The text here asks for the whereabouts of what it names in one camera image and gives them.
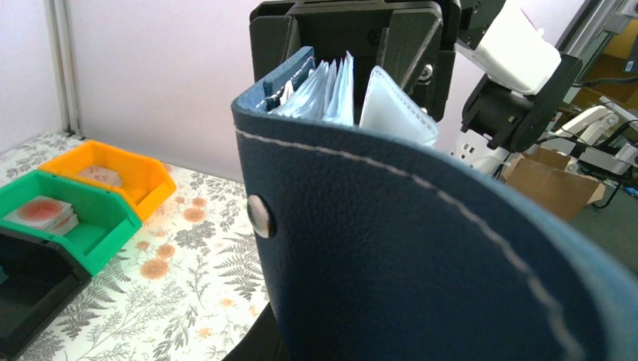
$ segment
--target wallet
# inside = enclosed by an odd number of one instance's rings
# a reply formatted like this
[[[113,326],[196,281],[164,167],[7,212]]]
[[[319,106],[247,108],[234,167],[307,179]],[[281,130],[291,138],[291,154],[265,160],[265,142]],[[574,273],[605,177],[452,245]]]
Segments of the wallet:
[[[565,223],[382,126],[269,114],[316,61],[302,47],[232,103],[291,359],[638,359],[635,277]]]

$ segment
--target floor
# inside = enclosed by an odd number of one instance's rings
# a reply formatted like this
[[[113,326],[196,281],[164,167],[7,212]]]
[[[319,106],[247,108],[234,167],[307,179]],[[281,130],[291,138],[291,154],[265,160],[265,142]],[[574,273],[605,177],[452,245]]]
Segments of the floor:
[[[638,199],[618,192],[608,208],[586,207],[572,226],[638,275]]]

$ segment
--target brown box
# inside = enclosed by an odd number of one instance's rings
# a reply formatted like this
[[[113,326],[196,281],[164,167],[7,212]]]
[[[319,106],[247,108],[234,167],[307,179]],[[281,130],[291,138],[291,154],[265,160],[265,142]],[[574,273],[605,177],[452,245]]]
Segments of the brown box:
[[[605,185],[599,180],[564,171],[570,157],[539,148],[512,161],[501,180],[565,221],[600,201]]]

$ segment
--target orange plastic bin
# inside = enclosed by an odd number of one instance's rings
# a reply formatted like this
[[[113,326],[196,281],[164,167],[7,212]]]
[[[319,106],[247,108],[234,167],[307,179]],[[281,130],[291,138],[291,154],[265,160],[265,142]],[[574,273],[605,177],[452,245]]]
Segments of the orange plastic bin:
[[[91,165],[118,172],[122,187],[114,187],[78,175]],[[87,141],[44,163],[39,169],[120,194],[142,222],[146,221],[176,189],[175,182],[159,160],[98,141]]]

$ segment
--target black bin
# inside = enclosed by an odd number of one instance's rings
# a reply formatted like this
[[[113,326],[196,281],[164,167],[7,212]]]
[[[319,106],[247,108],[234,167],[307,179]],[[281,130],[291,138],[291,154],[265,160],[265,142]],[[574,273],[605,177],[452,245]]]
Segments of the black bin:
[[[0,359],[13,361],[91,276],[62,246],[0,227]]]

